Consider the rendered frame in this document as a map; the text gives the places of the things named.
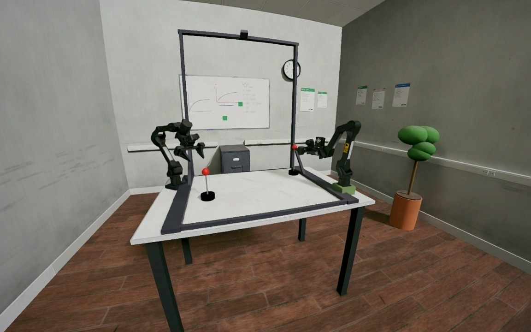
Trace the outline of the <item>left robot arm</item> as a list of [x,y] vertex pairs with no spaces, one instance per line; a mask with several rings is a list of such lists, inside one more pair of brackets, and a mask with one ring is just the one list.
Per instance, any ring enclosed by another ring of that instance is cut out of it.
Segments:
[[[350,156],[352,153],[354,141],[356,135],[359,133],[362,124],[360,121],[352,120],[348,121],[347,124],[336,127],[336,131],[333,134],[328,145],[325,146],[326,138],[317,136],[315,140],[309,139],[306,141],[307,148],[314,148],[313,154],[319,156],[319,159],[332,157],[335,151],[335,146],[337,145],[339,139],[341,139],[342,134],[346,131],[347,138],[345,142],[345,147],[342,153],[341,160],[337,160],[336,170],[339,176],[338,185],[342,187],[348,187],[350,185],[350,178],[353,174],[350,168]],[[343,178],[341,178],[343,177]]]

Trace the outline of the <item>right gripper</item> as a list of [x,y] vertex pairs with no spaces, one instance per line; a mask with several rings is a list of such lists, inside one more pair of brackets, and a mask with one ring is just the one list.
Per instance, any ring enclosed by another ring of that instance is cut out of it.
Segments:
[[[187,137],[187,136],[184,136],[184,137]],[[204,157],[204,142],[199,142],[197,143],[196,146],[194,146],[194,143],[193,142],[189,142],[187,145],[185,144],[185,141],[184,141],[184,137],[182,137],[179,141],[180,141],[180,146],[176,146],[173,153],[175,156],[178,156],[178,157],[181,157],[185,160],[188,160],[189,162],[191,162],[188,154],[186,153],[186,151],[188,150],[192,150],[192,149],[196,149],[197,153],[200,154],[201,158],[205,158]]]

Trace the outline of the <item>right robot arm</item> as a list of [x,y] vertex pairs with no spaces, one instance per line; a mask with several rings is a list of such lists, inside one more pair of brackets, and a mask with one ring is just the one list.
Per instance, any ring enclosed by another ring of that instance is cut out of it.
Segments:
[[[168,125],[164,125],[164,126],[157,126],[156,130],[153,131],[150,137],[150,140],[153,142],[154,145],[159,147],[166,162],[168,163],[168,172],[166,174],[171,180],[171,184],[169,184],[171,186],[178,186],[180,184],[183,184],[180,178],[180,175],[183,174],[182,173],[183,167],[178,160],[177,161],[174,160],[168,147],[166,146],[165,131],[176,132],[175,139],[178,139],[178,140],[180,140],[184,136],[187,136],[187,137],[184,137],[185,144],[187,145],[189,142],[195,143],[195,141],[200,138],[200,135],[198,134],[186,135],[186,134],[189,134],[189,131],[192,128],[192,126],[193,124],[190,121],[183,119],[182,122],[175,122],[175,123],[169,123]],[[162,132],[162,131],[164,131],[163,134],[158,134],[159,132]]]

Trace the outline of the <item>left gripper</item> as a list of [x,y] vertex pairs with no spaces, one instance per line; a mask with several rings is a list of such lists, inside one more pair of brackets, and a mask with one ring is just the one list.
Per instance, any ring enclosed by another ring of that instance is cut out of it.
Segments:
[[[317,146],[316,146],[316,147],[317,147]],[[303,155],[304,153],[314,155],[314,154],[313,154],[313,150],[314,150],[314,148],[316,148],[316,147],[306,148],[306,147],[304,147],[304,146],[298,146],[298,148],[295,148],[295,150],[297,151],[298,155]]]

